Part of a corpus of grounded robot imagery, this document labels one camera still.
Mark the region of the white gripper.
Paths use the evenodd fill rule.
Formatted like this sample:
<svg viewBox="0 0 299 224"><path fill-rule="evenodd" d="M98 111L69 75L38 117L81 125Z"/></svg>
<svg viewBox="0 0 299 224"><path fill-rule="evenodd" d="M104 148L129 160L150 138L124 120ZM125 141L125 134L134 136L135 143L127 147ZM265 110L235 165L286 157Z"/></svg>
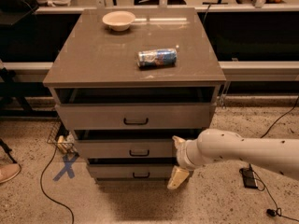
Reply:
<svg viewBox="0 0 299 224"><path fill-rule="evenodd" d="M172 139L177 149L177 161L180 167L176 165L173 167L167 188L177 189L189 176L188 170L195 170L203 163L196 140L185 140L175 135Z"/></svg>

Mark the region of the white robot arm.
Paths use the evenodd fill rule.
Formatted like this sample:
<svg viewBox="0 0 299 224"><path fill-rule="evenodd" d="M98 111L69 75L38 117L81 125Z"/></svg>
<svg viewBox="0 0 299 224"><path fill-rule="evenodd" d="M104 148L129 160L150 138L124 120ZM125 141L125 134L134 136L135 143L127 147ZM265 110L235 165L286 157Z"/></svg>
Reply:
<svg viewBox="0 0 299 224"><path fill-rule="evenodd" d="M299 179L299 140L245 138L237 133L206 129L196 139L173 136L178 164L168 189L177 189L199 167L228 160L244 161L289 178Z"/></svg>

